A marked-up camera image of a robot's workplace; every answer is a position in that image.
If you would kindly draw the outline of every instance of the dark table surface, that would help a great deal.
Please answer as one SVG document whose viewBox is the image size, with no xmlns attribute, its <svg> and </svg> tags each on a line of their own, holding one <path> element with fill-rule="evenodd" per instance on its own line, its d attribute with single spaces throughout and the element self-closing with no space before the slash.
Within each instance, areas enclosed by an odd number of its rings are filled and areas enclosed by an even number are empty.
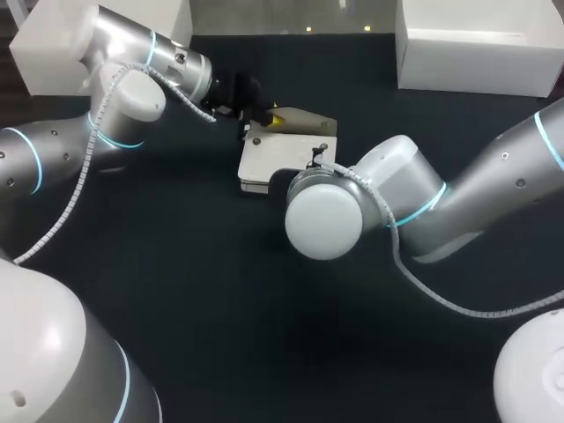
<svg viewBox="0 0 564 423">
<path fill-rule="evenodd" d="M 405 134 L 449 180 L 548 104 L 398 91 L 392 35 L 195 38 L 192 47 L 253 71 L 280 106 L 338 119 L 344 165 Z M 86 108 L 62 101 L 53 114 Z M 484 322 L 441 308 L 395 269 L 386 231 L 333 262 L 299 256 L 281 211 L 241 194 L 235 136 L 233 122 L 211 127 L 170 106 L 138 160 L 93 175 L 67 226 L 29 263 L 119 340 L 154 383 L 165 421 L 497 422 L 495 360 L 534 315 Z M 54 221 L 71 185 L 4 210 L 8 252 Z M 406 262 L 469 308 L 536 300 L 563 287 L 563 201 L 505 219 L 441 263 Z"/>
</svg>

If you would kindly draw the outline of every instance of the cable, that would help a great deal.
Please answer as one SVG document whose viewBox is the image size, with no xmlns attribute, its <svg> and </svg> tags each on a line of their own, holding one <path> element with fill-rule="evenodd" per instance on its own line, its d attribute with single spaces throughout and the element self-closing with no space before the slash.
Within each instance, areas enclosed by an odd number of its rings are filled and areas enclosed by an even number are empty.
<svg viewBox="0 0 564 423">
<path fill-rule="evenodd" d="M 322 167 L 326 167 L 333 172 L 338 172 L 343 176 L 352 179 L 353 181 L 357 182 L 378 204 L 378 208 L 381 212 L 383 212 L 383 216 L 388 217 L 388 224 L 390 225 L 391 229 L 391 241 L 392 241 L 392 254 L 394 257 L 394 262 L 397 268 L 412 282 L 420 291 L 425 293 L 427 296 L 431 297 L 433 300 L 438 302 L 439 304 L 443 305 L 446 308 L 449 308 L 453 311 L 461 315 L 467 315 L 469 317 L 475 317 L 478 319 L 502 319 L 505 317 L 511 317 L 514 315 L 522 315 L 523 313 L 528 313 L 539 308 L 547 307 L 554 304 L 557 301 L 564 300 L 564 290 L 551 295 L 550 297 L 544 298 L 543 300 L 532 302 L 531 304 L 527 304 L 526 306 L 518 307 L 518 308 L 511 308 L 509 310 L 503 311 L 475 311 L 469 308 L 464 308 L 458 306 L 457 304 L 441 297 L 438 293 L 433 291 L 431 288 L 426 286 L 423 282 L 421 282 L 413 273 L 407 269 L 405 264 L 402 262 L 400 249 L 399 249 L 399 231 L 397 230 L 397 222 L 396 218 L 394 217 L 394 213 L 390 209 L 390 206 L 386 202 L 386 200 L 382 197 L 382 194 L 372 187 L 370 182 L 362 178 L 360 175 L 356 174 L 354 171 L 347 167 L 340 166 L 335 163 L 331 163 L 326 161 L 323 156 L 320 154 L 315 156 L 314 162 Z"/>
<path fill-rule="evenodd" d="M 29 260 L 31 257 L 35 256 L 43 247 L 45 247 L 47 243 L 51 241 L 51 239 L 56 235 L 56 233 L 59 232 L 61 227 L 63 227 L 64 223 L 67 221 L 72 211 L 74 210 L 77 201 L 80 198 L 80 194 L 82 193 L 82 189 L 84 188 L 86 177 L 88 176 L 88 171 L 92 162 L 94 146 L 96 145 L 96 138 L 100 134 L 100 125 L 104 117 L 104 113 L 106 112 L 106 108 L 108 107 L 109 100 L 114 93 L 117 85 L 130 71 L 142 71 L 143 73 L 153 76 L 154 78 L 158 79 L 161 84 L 170 89 L 174 95 L 180 98 L 181 101 L 186 106 L 188 106 L 197 116 L 209 123 L 215 123 L 217 121 L 215 117 L 206 114 L 203 110 L 200 110 L 194 103 L 192 103 L 192 101 L 190 101 L 186 94 L 173 86 L 162 74 L 160 74 L 150 66 L 142 65 L 140 63 L 121 63 L 121 65 L 122 68 L 119 70 L 119 72 L 117 72 L 114 77 L 114 81 L 108 88 L 108 92 L 104 95 L 104 98 L 102 99 L 100 104 L 100 108 L 98 109 L 98 113 L 96 114 L 96 118 L 94 119 L 90 137 L 88 138 L 88 144 L 86 146 L 85 159 L 82 164 L 82 169 L 78 177 L 77 185 L 75 186 L 69 203 L 67 203 L 67 206 L 64 208 L 63 213 L 56 221 L 56 223 L 48 230 L 48 232 L 44 234 L 25 254 L 19 256 L 14 260 L 14 263 L 16 265 L 21 265 L 26 260 Z"/>
</svg>

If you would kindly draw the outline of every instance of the screw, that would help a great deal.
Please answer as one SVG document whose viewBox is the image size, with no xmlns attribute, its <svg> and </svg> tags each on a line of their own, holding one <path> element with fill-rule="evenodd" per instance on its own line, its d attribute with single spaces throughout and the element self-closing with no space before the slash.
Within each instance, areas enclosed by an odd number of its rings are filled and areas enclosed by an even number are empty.
<svg viewBox="0 0 564 423">
<path fill-rule="evenodd" d="M 174 56 L 174 59 L 179 64 L 184 64 L 186 62 L 186 56 L 182 53 L 177 53 L 176 56 Z"/>
</svg>

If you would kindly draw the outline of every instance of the white box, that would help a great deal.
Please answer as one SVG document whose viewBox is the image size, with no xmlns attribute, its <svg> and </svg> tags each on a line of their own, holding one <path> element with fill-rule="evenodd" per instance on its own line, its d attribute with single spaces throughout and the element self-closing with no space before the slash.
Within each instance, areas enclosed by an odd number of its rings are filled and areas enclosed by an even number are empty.
<svg viewBox="0 0 564 423">
<path fill-rule="evenodd" d="M 189 0 L 40 0 L 10 45 L 31 95 L 85 95 L 86 67 L 69 51 L 88 4 L 100 4 L 185 46 L 191 42 Z"/>
<path fill-rule="evenodd" d="M 547 97 L 564 64 L 552 0 L 398 0 L 399 88 Z"/>
</svg>

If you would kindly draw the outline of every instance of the blue led light ring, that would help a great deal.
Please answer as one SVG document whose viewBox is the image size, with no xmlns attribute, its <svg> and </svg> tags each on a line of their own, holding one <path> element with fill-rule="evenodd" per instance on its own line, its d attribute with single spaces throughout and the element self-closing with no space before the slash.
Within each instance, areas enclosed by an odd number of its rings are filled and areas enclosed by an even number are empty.
<svg viewBox="0 0 564 423">
<path fill-rule="evenodd" d="M 130 363 L 127 360 L 127 355 L 125 354 L 125 351 L 123 350 L 122 346 L 117 343 L 117 341 L 115 341 L 115 343 L 117 344 L 120 351 L 122 352 L 123 363 L 125 365 L 125 389 L 123 391 L 122 403 L 114 419 L 114 423 L 120 423 L 120 420 L 123 417 L 123 413 L 125 412 L 125 406 L 127 405 L 127 401 L 130 398 L 131 374 L 130 374 Z"/>
<path fill-rule="evenodd" d="M 545 125 L 543 125 L 542 121 L 540 120 L 540 112 L 535 113 L 535 123 L 537 124 L 537 129 L 540 133 L 540 136 L 543 138 L 543 141 L 545 141 L 545 144 L 548 147 L 548 151 L 552 154 L 552 156 L 556 160 L 556 163 L 558 163 L 558 166 L 560 166 L 560 169 L 564 170 L 564 160 L 562 160 L 562 157 L 558 154 L 558 152 L 554 148 L 553 143 L 550 141 L 550 138 L 548 137 L 548 134 L 545 130 Z"/>
<path fill-rule="evenodd" d="M 155 56 L 155 50 L 157 49 L 157 34 L 151 30 L 151 50 L 149 51 L 149 56 L 145 62 L 145 66 L 151 66 L 152 57 Z"/>
<path fill-rule="evenodd" d="M 416 212 L 414 212 L 413 214 L 409 215 L 408 217 L 406 217 L 405 219 L 401 219 L 398 222 L 396 222 L 396 224 L 398 226 L 402 226 L 405 225 L 406 223 L 411 222 L 412 220 L 418 218 L 420 215 L 422 215 L 423 213 L 425 213 L 426 211 L 428 211 L 429 209 L 433 208 L 441 199 L 441 197 L 444 195 L 444 193 L 447 190 L 447 183 L 443 182 L 442 183 L 442 188 L 441 190 L 438 192 L 438 194 L 436 196 L 434 196 L 427 204 L 425 204 L 423 207 L 421 207 L 419 210 L 417 210 Z"/>
<path fill-rule="evenodd" d="M 39 154 L 37 153 L 37 150 L 35 150 L 35 147 L 33 146 L 31 140 L 21 130 L 16 130 L 15 128 L 4 128 L 4 130 L 9 130 L 18 134 L 19 137 L 26 141 L 26 144 L 29 145 L 29 148 L 32 149 L 33 156 L 35 157 L 35 162 L 37 163 L 37 185 L 35 185 L 35 189 L 32 191 L 32 194 L 35 194 L 37 191 L 39 191 L 39 188 L 41 188 L 41 184 L 43 183 L 43 166 L 41 165 Z"/>
<path fill-rule="evenodd" d="M 94 123 L 92 122 L 92 117 L 90 116 L 90 114 L 88 114 L 88 122 L 90 123 L 91 127 L 94 127 Z M 98 131 L 98 138 L 101 139 L 106 144 L 112 145 L 113 147 L 126 148 L 126 149 L 139 148 L 141 145 L 145 143 L 145 141 L 142 141 L 139 144 L 132 144 L 132 145 L 118 143 L 117 141 L 114 141 L 112 138 L 106 137 L 100 131 Z"/>
</svg>

